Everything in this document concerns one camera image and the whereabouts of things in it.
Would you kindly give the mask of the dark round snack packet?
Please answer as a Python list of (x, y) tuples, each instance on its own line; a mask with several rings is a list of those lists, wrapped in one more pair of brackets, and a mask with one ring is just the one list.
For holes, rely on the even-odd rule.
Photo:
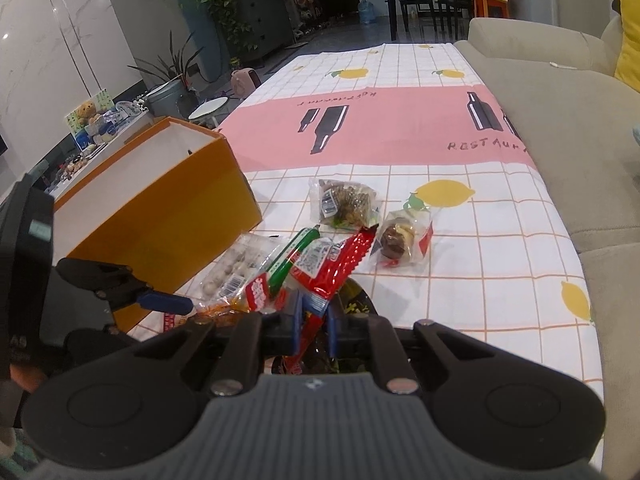
[[(349, 315), (376, 314), (375, 307), (367, 292), (352, 278), (332, 298), (340, 306), (340, 332), (338, 336), (347, 334)], [(293, 365), (288, 365), (283, 356), (276, 356), (271, 364), (270, 372), (276, 375), (336, 375), (360, 373), (366, 370), (363, 359), (353, 353), (338, 353), (337, 357), (329, 357), (327, 316), (323, 324), (314, 333), (314, 339), (308, 341), (305, 352), (297, 357)]]

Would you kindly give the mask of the red snack packet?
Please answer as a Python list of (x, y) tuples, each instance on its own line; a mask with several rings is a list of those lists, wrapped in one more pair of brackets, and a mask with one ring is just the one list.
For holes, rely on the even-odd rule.
[(302, 292), (305, 310), (322, 315), (333, 296), (370, 252), (377, 228), (362, 228), (340, 242), (321, 237), (302, 251), (288, 277)]

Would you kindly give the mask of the white balls snack bag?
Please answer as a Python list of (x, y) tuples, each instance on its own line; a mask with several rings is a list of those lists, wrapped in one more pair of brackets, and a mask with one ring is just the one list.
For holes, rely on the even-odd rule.
[(195, 307), (240, 306), (246, 285), (273, 262), (282, 242), (278, 236), (241, 234), (201, 280)]

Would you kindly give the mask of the brown nut snack bag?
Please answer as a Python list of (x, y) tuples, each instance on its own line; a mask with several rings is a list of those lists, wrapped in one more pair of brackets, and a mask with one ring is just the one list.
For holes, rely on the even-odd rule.
[(378, 224), (381, 201), (369, 185), (315, 178), (309, 183), (311, 220), (329, 228), (357, 231)]

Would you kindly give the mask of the green sausage stick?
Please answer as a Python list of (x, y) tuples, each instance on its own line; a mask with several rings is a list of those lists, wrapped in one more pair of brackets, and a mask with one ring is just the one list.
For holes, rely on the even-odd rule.
[(320, 238), (319, 226), (303, 228), (284, 246), (267, 269), (267, 285), (269, 297), (277, 296), (293, 263), (300, 254), (314, 241)]

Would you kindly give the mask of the orange cardboard box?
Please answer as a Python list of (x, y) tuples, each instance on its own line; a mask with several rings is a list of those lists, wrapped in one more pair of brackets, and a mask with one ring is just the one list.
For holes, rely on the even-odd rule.
[(123, 264), (176, 292), (261, 221), (228, 140), (165, 118), (55, 200), (53, 258)]

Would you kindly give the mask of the chocolate ball snack bag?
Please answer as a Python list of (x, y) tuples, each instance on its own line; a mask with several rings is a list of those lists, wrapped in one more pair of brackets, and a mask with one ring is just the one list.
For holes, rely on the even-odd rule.
[(390, 211), (376, 231), (371, 257), (378, 268), (415, 266), (426, 258), (433, 235), (431, 209)]

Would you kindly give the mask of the teddy bear toy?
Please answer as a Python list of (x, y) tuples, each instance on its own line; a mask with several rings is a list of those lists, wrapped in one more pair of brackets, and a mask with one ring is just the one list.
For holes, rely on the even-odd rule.
[(96, 106), (96, 103), (93, 102), (93, 100), (80, 104), (75, 110), (75, 115), (77, 117), (78, 124), (81, 127), (94, 124), (101, 117), (99, 107)]

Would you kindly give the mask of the white round stool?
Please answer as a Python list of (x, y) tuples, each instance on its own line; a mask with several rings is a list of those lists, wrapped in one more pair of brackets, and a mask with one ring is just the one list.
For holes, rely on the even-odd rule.
[(224, 108), (229, 102), (228, 96), (208, 100), (198, 106), (188, 117), (192, 124), (203, 126), (209, 129), (216, 129), (219, 126), (216, 114), (218, 110)]

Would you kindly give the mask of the grey plant pot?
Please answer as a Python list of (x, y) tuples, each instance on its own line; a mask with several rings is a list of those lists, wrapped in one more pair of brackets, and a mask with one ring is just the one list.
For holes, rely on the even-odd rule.
[(185, 91), (186, 86), (177, 76), (149, 91), (144, 96), (144, 104), (154, 117), (183, 118), (179, 103)]

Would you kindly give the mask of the checkered pink lemon tablecloth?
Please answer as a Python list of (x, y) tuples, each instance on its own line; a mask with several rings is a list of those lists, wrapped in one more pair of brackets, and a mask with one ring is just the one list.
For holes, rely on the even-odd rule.
[(430, 318), (602, 392), (582, 264), (514, 125), (450, 44), (301, 55), (219, 119), (262, 210), (314, 224), (312, 182), (354, 181), (381, 214), (431, 209), (424, 259), (365, 258), (356, 281), (397, 326)]

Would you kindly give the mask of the pink small heater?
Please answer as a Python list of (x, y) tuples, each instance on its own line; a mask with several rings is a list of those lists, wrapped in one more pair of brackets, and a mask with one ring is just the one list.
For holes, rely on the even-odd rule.
[(231, 89), (234, 95), (244, 100), (262, 85), (258, 73), (254, 68), (239, 68), (231, 73)]

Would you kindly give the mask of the blue water bottle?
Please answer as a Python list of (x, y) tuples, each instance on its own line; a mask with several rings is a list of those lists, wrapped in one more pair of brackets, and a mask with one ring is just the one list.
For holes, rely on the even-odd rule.
[(376, 21), (375, 8), (368, 0), (360, 0), (358, 4), (359, 23), (371, 25)]

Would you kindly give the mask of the dark green cabinet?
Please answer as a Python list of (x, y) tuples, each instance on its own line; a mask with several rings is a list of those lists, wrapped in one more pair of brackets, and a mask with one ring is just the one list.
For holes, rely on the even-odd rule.
[(292, 44), (294, 35), (283, 0), (236, 0), (239, 16), (250, 26), (242, 62), (254, 62)]

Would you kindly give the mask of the dark dining table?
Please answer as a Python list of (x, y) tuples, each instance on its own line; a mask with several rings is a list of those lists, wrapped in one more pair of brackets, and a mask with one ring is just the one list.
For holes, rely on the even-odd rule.
[(419, 18), (429, 18), (436, 34), (457, 41), (466, 24), (473, 17), (474, 0), (385, 0), (390, 25), (390, 40), (398, 38), (398, 24), (409, 30), (409, 14), (416, 11)]

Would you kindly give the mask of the beige sofa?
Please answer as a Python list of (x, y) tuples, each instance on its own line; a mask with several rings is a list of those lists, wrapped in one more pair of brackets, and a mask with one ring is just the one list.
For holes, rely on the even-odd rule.
[(584, 269), (604, 371), (604, 472), (639, 475), (639, 93), (614, 76), (623, 29), (599, 37), (476, 18), (458, 42), (524, 140)]

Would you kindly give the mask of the orange stool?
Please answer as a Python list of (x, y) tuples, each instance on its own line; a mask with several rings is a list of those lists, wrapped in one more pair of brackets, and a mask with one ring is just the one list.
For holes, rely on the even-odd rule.
[(476, 18), (510, 18), (510, 0), (473, 0)]

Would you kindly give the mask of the yellow cushion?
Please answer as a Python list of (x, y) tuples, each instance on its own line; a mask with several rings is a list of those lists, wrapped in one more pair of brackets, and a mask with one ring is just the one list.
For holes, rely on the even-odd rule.
[(620, 0), (623, 42), (616, 64), (615, 77), (636, 91), (639, 91), (639, 13), (639, 0)]

